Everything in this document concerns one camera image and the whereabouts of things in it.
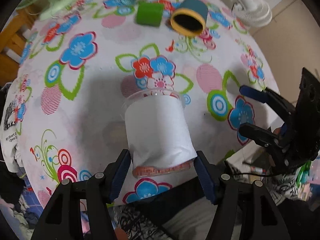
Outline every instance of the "yellow rim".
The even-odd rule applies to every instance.
[[[189,15],[189,16],[193,17],[194,19],[196,19],[198,22],[201,23],[202,30],[192,32],[191,30],[188,30],[188,29],[182,27],[181,25],[179,25],[178,23],[176,23],[176,21],[174,20],[174,17],[176,17],[177,15],[180,15],[180,14]],[[180,33],[185,36],[192,36],[192,37],[198,36],[205,30],[204,18],[200,14],[198,14],[197,12],[195,12],[191,9],[187,9],[187,8],[179,8],[179,9],[175,10],[173,12],[173,14],[171,15],[170,23],[171,23],[171,27],[177,33]]]

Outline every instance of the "wooden bed frame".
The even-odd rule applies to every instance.
[[[18,15],[0,33],[0,86],[7,82],[12,82],[17,77],[19,63],[14,61],[5,54],[4,48],[7,47],[21,56],[24,49],[26,38],[22,36],[21,27],[26,25],[30,30],[33,26],[37,15],[30,15],[28,12],[35,14],[38,11],[34,6],[18,10]]]

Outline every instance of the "floral tablecloth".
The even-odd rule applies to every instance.
[[[18,145],[43,206],[62,179],[88,179],[128,147],[121,106],[137,91],[164,87],[181,93],[194,148],[211,163],[248,142],[238,133],[241,123],[266,128],[275,119],[267,106],[239,95],[242,84],[278,91],[242,23],[220,0],[202,0],[209,8],[206,30],[181,36],[166,20],[182,1],[148,0],[165,6],[159,28],[135,24],[137,6],[118,0],[78,0],[62,17],[35,22],[13,86]],[[131,167],[115,205],[195,176],[191,167],[136,179]]]

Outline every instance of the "metal bolt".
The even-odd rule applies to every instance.
[[[222,174],[221,175],[221,178],[223,179],[223,180],[229,180],[230,179],[230,176],[228,175],[228,174]]]
[[[262,185],[263,185],[263,183],[260,180],[256,180],[254,183],[258,187],[262,187]]]
[[[98,172],[95,174],[96,179],[101,179],[103,178],[103,176],[104,176],[103,172]]]
[[[62,185],[67,185],[69,182],[70,182],[69,179],[63,179],[63,180],[61,181]]]

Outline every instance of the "beige floor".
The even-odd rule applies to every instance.
[[[281,95],[295,102],[303,67],[320,73],[320,28],[301,0],[283,0],[272,22],[250,32],[264,53]]]

